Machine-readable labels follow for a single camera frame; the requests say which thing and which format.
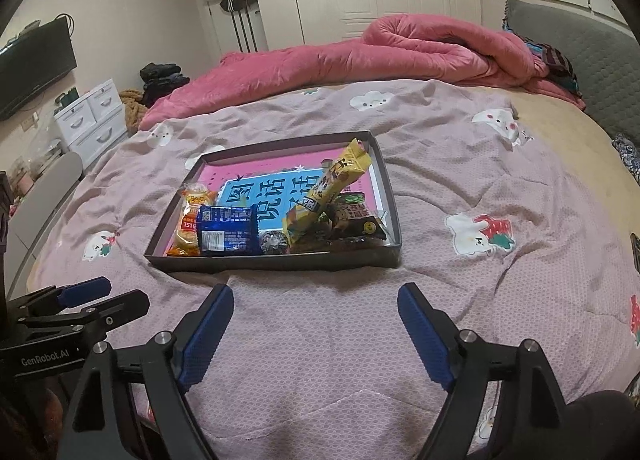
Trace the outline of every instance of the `wall-mounted television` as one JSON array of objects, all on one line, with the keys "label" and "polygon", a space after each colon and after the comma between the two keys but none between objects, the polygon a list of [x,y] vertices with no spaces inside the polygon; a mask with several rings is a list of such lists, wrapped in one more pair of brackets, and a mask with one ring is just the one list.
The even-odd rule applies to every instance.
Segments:
[{"label": "wall-mounted television", "polygon": [[34,28],[0,48],[0,120],[11,117],[76,66],[65,18]]}]

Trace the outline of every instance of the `pink blanket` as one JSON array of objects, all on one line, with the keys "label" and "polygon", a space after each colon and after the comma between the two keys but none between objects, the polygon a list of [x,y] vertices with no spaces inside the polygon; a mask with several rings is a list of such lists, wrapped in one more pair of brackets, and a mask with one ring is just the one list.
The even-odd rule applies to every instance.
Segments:
[{"label": "pink blanket", "polygon": [[509,32],[448,16],[398,14],[379,18],[361,39],[226,54],[220,65],[160,99],[140,123],[215,112],[311,85],[440,79],[462,85],[523,87],[584,109],[584,102],[545,79],[548,67]]}]

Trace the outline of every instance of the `yellow circle logo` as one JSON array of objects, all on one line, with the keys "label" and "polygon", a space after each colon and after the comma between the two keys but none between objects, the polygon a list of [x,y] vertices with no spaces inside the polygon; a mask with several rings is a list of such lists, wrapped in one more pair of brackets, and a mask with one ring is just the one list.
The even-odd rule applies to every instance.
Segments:
[{"label": "yellow circle logo", "polygon": [[365,222],[363,229],[365,233],[373,234],[376,232],[376,225],[373,222]]}]

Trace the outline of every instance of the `screw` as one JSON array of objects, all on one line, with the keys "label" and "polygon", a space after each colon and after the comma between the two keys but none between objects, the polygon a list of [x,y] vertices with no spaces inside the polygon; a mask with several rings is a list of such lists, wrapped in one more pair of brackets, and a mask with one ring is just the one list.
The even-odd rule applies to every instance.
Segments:
[{"label": "screw", "polygon": [[94,345],[94,352],[97,354],[104,353],[109,348],[109,345],[105,341],[100,341]]},{"label": "screw", "polygon": [[167,330],[164,330],[164,331],[158,332],[156,334],[156,336],[154,337],[154,341],[156,343],[158,343],[159,345],[165,345],[171,340],[171,337],[173,337],[171,335],[171,332],[168,332]]},{"label": "screw", "polygon": [[524,339],[522,344],[527,352],[537,352],[538,350],[540,350],[540,345],[533,339]]},{"label": "screw", "polygon": [[461,330],[460,339],[462,339],[465,343],[472,343],[476,339],[478,339],[478,334],[476,334],[473,330]]}]

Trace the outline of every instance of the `gray headboard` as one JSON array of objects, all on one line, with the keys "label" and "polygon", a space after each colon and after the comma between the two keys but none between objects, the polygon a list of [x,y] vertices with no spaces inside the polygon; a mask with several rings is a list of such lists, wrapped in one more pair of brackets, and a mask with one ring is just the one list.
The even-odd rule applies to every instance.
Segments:
[{"label": "gray headboard", "polygon": [[549,44],[574,66],[587,113],[610,136],[640,145],[640,46],[619,30],[568,10],[507,0],[509,26]]}]

